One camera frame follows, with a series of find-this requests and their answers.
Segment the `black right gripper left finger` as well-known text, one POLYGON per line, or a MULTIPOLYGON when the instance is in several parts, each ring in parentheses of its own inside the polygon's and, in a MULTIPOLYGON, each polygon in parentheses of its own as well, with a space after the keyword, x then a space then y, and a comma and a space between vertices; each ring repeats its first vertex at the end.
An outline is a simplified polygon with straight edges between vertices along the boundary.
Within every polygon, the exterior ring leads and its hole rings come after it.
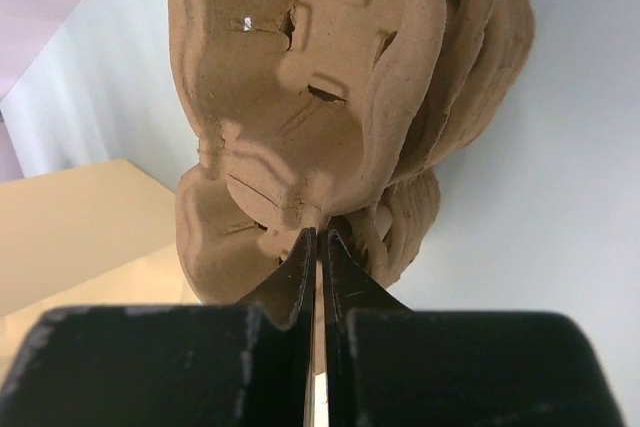
POLYGON ((234 306, 233 426, 313 419, 316 261, 316 230, 305 228, 282 264, 234 306))

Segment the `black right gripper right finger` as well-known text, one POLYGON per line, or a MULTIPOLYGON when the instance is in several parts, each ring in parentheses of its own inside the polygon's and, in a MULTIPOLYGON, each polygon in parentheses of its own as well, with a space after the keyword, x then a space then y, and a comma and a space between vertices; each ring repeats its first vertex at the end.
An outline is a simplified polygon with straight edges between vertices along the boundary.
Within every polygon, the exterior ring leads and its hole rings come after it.
POLYGON ((340 234, 321 235, 331 426, 409 426, 415 313, 354 260, 340 234))

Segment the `cream paper takeout bag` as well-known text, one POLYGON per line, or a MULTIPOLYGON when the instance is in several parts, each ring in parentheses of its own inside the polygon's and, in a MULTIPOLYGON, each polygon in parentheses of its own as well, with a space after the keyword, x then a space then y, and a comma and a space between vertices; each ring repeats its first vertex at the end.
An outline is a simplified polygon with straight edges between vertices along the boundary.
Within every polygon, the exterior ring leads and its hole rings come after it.
POLYGON ((125 160, 1 186, 1 313, 93 282, 90 302, 192 303, 175 195, 125 160))

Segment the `brown pulp two-cup carrier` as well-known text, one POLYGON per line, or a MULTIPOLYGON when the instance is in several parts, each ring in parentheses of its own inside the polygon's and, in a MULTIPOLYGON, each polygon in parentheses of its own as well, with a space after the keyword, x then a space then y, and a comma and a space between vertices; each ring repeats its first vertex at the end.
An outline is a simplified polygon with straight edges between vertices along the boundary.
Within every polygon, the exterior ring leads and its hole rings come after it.
POLYGON ((205 303, 239 300, 298 232, 377 201, 439 53, 446 0, 168 0, 198 140, 177 249, 205 303))

